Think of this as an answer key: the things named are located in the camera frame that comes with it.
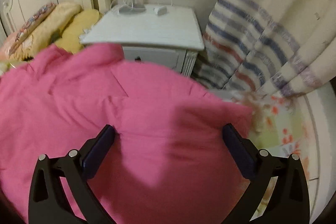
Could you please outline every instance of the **floral bedsheet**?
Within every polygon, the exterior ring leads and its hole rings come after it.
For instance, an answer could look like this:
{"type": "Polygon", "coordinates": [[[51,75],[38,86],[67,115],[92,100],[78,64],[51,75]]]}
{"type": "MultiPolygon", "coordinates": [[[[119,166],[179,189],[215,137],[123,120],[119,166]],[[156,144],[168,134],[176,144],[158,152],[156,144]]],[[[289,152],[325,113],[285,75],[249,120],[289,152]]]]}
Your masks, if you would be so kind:
{"type": "MultiPolygon", "coordinates": [[[[225,101],[232,101],[253,109],[253,121],[249,139],[258,149],[266,149],[271,155],[288,157],[292,153],[300,156],[307,181],[310,177],[310,146],[316,145],[312,118],[305,98],[283,98],[262,96],[252,92],[214,91],[225,101]]],[[[272,178],[268,189],[253,218],[263,214],[270,200],[277,179],[272,178]]],[[[248,182],[243,186],[245,191],[248,182]]],[[[310,196],[311,208],[314,197],[310,196]]]]}

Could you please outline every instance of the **nightstand drawer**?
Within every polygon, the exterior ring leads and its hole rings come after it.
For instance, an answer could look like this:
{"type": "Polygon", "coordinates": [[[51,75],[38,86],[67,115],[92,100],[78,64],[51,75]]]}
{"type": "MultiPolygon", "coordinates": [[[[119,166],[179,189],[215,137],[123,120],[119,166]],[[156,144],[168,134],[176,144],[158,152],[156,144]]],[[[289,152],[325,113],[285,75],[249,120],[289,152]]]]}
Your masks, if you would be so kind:
{"type": "Polygon", "coordinates": [[[182,71],[186,50],[147,47],[123,47],[127,60],[153,62],[177,72],[182,71]]]}

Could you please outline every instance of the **yellow pillow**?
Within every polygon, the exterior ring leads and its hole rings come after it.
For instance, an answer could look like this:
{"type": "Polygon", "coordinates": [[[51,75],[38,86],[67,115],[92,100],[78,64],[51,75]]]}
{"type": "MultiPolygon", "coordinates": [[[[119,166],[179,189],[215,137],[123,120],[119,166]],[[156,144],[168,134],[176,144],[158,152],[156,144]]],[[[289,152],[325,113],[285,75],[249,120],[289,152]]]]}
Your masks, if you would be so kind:
{"type": "Polygon", "coordinates": [[[63,48],[73,54],[83,49],[79,42],[79,36],[84,34],[85,29],[90,29],[100,19],[100,13],[97,10],[90,9],[76,15],[70,25],[64,30],[62,38],[55,42],[59,48],[63,48]]]}
{"type": "Polygon", "coordinates": [[[12,68],[18,68],[20,65],[25,63],[25,61],[0,61],[0,76],[3,75],[6,71],[12,68]]]}

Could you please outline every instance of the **floral pillow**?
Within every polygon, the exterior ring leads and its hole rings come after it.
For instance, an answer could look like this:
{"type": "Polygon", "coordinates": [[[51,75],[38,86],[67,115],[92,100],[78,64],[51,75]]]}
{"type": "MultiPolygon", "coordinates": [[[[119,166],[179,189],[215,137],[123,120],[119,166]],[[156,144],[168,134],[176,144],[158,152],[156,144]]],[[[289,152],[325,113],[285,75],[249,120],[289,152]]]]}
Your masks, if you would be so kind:
{"type": "Polygon", "coordinates": [[[9,56],[16,51],[22,42],[34,31],[41,22],[55,9],[54,3],[48,3],[41,7],[16,34],[15,43],[9,48],[9,56]]]}
{"type": "Polygon", "coordinates": [[[11,33],[6,40],[3,42],[0,48],[0,61],[5,61],[9,59],[9,51],[15,44],[17,32],[11,33]]]}

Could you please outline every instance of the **pillow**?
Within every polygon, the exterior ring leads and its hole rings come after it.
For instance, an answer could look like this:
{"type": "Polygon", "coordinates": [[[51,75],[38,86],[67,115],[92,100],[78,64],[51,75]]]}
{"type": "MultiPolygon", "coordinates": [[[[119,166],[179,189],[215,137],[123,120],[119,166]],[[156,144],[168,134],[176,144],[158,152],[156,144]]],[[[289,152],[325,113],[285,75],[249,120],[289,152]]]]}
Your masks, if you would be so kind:
{"type": "Polygon", "coordinates": [[[68,22],[81,11],[75,3],[61,3],[9,57],[9,60],[26,60],[34,57],[50,44],[52,35],[62,33],[68,22]]]}
{"type": "Polygon", "coordinates": [[[0,62],[0,76],[9,70],[10,64],[8,62],[0,62]]]}
{"type": "Polygon", "coordinates": [[[9,50],[9,55],[11,55],[15,50],[22,44],[22,42],[34,31],[38,25],[55,9],[56,5],[54,3],[48,3],[41,7],[27,22],[21,27],[17,32],[15,43],[9,50]]]}
{"type": "Polygon", "coordinates": [[[0,61],[9,59],[9,52],[13,45],[15,44],[16,35],[18,32],[11,33],[6,40],[3,42],[0,48],[0,61]]]}
{"type": "Polygon", "coordinates": [[[62,38],[58,39],[55,45],[73,54],[79,52],[84,47],[79,42],[79,36],[84,34],[84,30],[90,29],[96,24],[99,19],[99,11],[95,9],[84,10],[74,17],[70,25],[64,30],[62,38]]]}

